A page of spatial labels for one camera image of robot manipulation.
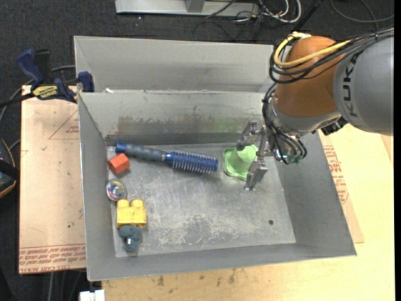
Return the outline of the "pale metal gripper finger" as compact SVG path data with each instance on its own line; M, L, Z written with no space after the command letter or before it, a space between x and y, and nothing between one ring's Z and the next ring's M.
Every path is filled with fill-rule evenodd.
M243 151L247 146L255 144L260 133L258 121L250 120L236 143L236 150Z
M267 171L268 167L266 166L265 162L259 162L259 161L252 162L248 169L246 185L244 187L245 190L253 191L256 184L258 182L261 182Z

